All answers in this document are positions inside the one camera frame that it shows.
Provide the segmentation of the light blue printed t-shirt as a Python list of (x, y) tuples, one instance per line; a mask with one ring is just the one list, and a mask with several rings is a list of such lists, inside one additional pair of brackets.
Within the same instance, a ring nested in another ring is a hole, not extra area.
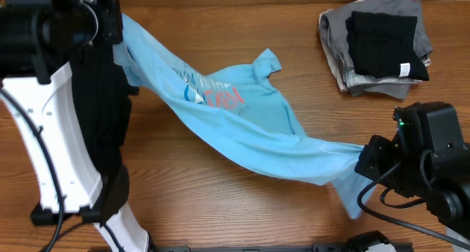
[(270, 50), (252, 63), (204, 76), (128, 16), (114, 60), (129, 83), (152, 90), (200, 139), (232, 162), (261, 175), (331, 183), (352, 219), (368, 179), (354, 168), (362, 148), (309, 137), (269, 77), (281, 69)]

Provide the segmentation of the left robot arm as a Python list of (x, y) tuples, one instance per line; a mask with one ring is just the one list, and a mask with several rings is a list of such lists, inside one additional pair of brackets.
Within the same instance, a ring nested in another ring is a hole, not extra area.
[(77, 215), (112, 251), (153, 251), (129, 203), (120, 154), (137, 87), (114, 50), (123, 42), (119, 0), (2, 0), (1, 100), (35, 170), (30, 219), (53, 226)]

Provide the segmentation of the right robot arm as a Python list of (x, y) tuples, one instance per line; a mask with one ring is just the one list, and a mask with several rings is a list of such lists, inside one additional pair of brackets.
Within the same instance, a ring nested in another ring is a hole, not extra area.
[[(362, 150), (355, 172), (370, 179), (357, 204), (365, 213), (452, 244), (456, 251), (469, 249), (469, 144), (464, 141), (458, 115), (448, 103), (437, 101), (397, 107), (392, 118), (397, 133), (389, 140), (373, 135)], [(447, 227), (448, 235), (398, 220), (370, 209), (365, 194), (381, 184), (385, 190), (408, 198), (407, 209), (426, 204), (427, 210)]]

